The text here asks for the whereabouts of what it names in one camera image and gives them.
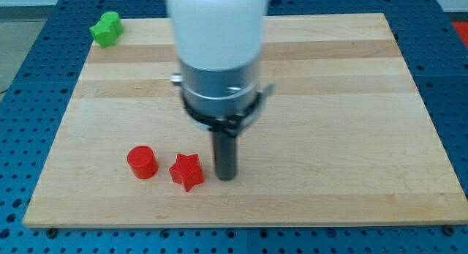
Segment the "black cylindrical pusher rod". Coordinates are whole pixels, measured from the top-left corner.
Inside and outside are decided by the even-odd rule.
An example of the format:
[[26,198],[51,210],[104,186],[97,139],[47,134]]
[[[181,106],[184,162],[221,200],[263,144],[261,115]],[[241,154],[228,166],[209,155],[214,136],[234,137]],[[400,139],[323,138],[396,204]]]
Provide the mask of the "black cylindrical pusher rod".
[[224,132],[212,133],[216,177],[230,181],[237,175],[237,140]]

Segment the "silver tool mount with clamp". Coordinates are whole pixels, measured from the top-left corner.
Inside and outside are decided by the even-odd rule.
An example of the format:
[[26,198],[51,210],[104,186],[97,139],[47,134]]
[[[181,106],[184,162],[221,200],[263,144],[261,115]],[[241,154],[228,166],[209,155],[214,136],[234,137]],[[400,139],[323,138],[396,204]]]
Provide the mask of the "silver tool mount with clamp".
[[240,135],[261,114],[274,85],[260,87],[260,60],[228,70],[204,70],[180,62],[181,71],[170,81],[181,88],[189,118],[201,130]]

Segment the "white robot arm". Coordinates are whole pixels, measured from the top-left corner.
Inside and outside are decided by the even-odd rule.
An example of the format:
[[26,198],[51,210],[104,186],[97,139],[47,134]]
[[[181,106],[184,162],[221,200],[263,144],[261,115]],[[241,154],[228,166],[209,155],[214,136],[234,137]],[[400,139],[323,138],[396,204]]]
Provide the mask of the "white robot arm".
[[260,115],[273,85],[260,87],[270,0],[165,0],[181,71],[184,109],[212,136],[218,179],[238,172],[236,138]]

